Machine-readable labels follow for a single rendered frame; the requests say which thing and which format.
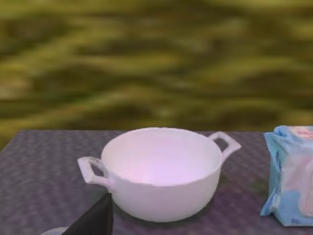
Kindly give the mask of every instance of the bowl handle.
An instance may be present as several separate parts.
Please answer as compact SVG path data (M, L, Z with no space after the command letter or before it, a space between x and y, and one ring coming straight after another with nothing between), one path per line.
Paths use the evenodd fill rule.
M219 131L215 132L212 135L208 136L208 138L212 141L215 141L216 139L222 139L225 141L228 146L227 148L222 152L222 159L223 162L235 151L239 150L241 148L241 145L235 141L232 137L227 135L226 133Z
M101 171L105 171L102 161L94 157L82 157L77 160L80 171L87 184L101 185L108 189L109 192L114 190L114 183L111 179L94 174L91 166L95 166Z

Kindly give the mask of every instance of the sealed package edge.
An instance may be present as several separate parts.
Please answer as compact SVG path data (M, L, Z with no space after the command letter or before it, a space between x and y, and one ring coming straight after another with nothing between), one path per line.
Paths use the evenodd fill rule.
M260 215L274 214L284 226L313 226L313 126L278 126L264 137L270 171Z

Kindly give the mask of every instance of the light blue packaging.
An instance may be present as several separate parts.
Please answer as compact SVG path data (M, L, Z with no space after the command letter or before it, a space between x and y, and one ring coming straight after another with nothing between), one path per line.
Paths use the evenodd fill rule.
M284 226L313 226L313 126L278 126L264 136L270 174L261 216L274 214Z

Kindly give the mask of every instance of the black object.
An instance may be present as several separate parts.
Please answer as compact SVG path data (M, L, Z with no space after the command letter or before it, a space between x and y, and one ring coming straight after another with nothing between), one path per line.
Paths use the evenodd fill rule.
M113 201L106 193L62 235L112 235Z

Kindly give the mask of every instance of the table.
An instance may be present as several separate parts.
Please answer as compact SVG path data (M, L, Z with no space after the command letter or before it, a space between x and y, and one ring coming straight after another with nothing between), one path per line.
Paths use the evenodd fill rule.
M20 131L0 153L0 234L40 235L66 227L105 188L85 184L77 159L100 157L123 131ZM200 132L210 135L212 132ZM223 165L220 185L199 214L170 224L137 220L115 207L114 235L305 235L260 217L266 199L269 153L263 133L228 132L242 149Z

